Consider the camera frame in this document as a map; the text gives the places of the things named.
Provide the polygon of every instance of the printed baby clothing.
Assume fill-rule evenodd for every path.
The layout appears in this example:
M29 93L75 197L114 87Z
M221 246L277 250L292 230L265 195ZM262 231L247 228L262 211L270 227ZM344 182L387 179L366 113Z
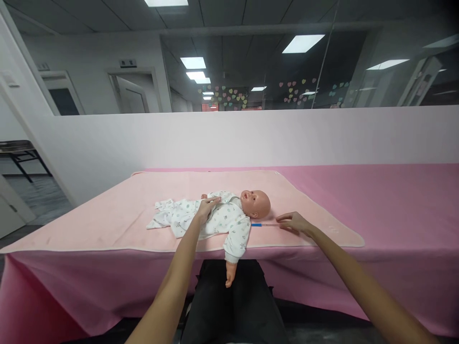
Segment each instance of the printed baby clothing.
M228 233L223 244L225 260L230 263L237 263L247 247L251 227L250 218L244 214L242 203L235 194L228 191L218 191L209 193L208 198L211 197L221 197L221 202L212 208L208 220L201 228L199 240L220 233ZM185 199L178 202L174 202L172 199L156 202L155 208L159 212L154 215L147 229L170 226L175 237L181 238L190 226L200 204L201 200Z

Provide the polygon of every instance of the person's lap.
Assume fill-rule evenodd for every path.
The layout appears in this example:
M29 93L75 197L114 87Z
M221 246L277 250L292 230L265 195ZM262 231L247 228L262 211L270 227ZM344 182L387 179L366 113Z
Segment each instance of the person's lap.
M205 260L182 344L287 343L284 324L256 260L240 260L231 288L226 262Z

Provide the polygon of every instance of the doll head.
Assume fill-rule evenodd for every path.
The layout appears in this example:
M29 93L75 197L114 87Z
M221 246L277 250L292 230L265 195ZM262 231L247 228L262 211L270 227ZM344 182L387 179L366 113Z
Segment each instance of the doll head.
M242 210L247 216L260 219L269 214L271 202L268 195L261 190L244 190L240 194Z

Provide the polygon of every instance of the finger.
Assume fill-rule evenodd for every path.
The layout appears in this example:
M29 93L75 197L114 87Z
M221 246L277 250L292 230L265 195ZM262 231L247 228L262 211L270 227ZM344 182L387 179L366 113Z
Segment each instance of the finger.
M295 212L279 215L278 217L276 217L276 221L279 222L282 220L291 220L294 213Z

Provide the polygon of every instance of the white wall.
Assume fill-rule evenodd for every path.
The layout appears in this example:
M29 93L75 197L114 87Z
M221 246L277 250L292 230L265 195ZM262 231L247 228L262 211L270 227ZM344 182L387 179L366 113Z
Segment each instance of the white wall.
M171 101L159 34L113 32L67 36L24 36L35 63L66 70L87 115L119 113L107 68L119 68L119 59L135 58L138 67L154 67L164 112Z

